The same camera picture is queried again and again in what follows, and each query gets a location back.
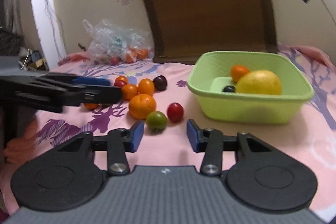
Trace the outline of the red cherry tomato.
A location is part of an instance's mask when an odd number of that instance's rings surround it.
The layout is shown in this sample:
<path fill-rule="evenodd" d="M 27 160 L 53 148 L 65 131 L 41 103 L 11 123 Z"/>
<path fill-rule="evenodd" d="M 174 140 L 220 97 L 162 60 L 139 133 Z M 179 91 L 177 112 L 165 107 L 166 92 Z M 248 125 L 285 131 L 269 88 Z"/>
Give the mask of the red cherry tomato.
<path fill-rule="evenodd" d="M 167 108 L 167 116 L 169 120 L 173 123 L 178 123 L 183 120 L 184 109 L 179 103 L 172 103 Z"/>

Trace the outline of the green plastic basket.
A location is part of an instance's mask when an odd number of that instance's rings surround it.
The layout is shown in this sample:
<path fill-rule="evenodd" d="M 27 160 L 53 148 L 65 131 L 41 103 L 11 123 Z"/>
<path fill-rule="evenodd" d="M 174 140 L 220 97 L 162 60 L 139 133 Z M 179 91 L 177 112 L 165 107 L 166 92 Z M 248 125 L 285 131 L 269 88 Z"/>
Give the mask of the green plastic basket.
<path fill-rule="evenodd" d="M 300 70 L 274 53 L 205 53 L 187 84 L 205 116 L 224 122 L 285 124 L 314 97 Z"/>

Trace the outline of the dark plum in basket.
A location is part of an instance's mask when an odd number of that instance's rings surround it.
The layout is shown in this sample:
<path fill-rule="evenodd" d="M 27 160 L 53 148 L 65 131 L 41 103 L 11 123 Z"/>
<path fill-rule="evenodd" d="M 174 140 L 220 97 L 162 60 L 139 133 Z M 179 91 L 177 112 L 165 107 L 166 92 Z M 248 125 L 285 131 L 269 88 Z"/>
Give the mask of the dark plum in basket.
<path fill-rule="evenodd" d="M 222 89 L 222 92 L 235 93 L 236 92 L 236 87 L 233 86 L 233 85 L 227 85 Z"/>

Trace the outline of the clear plastic fruit bag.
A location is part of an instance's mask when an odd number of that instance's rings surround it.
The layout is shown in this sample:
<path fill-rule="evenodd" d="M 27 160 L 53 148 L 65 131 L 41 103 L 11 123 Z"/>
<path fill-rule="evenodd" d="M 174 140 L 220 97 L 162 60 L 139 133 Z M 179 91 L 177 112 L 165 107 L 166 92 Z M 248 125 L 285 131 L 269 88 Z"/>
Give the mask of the clear plastic fruit bag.
<path fill-rule="evenodd" d="M 83 20 L 82 25 L 91 38 L 88 54 L 96 63 L 130 64 L 154 57 L 154 43 L 150 32 L 122 27 L 106 19 L 95 26 L 88 20 Z"/>

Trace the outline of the brown seat cushion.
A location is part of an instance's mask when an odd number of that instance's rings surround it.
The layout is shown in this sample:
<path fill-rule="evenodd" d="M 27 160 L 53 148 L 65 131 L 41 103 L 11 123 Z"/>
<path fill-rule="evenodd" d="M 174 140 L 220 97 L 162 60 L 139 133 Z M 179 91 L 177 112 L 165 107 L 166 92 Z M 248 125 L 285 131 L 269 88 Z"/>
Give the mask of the brown seat cushion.
<path fill-rule="evenodd" d="M 193 64 L 206 52 L 277 52 L 271 0 L 143 0 L 156 63 Z"/>

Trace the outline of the dark purple plum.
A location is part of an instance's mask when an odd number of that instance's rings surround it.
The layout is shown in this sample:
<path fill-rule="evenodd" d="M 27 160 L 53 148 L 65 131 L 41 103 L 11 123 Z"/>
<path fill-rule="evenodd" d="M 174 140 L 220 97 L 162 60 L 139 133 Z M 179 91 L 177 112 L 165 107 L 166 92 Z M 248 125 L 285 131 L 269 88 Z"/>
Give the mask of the dark purple plum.
<path fill-rule="evenodd" d="M 153 79 L 155 89 L 158 91 L 164 91 L 167 89 L 167 79 L 165 76 L 160 75 Z"/>

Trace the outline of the green tomato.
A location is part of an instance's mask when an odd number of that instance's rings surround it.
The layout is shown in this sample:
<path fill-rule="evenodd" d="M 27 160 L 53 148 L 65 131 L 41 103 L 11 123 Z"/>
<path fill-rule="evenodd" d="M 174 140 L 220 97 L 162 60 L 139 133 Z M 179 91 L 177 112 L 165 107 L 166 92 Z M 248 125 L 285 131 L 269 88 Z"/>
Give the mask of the green tomato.
<path fill-rule="evenodd" d="M 153 133 L 161 132 L 167 126 L 167 117 L 160 111 L 153 111 L 146 117 L 146 125 Z"/>

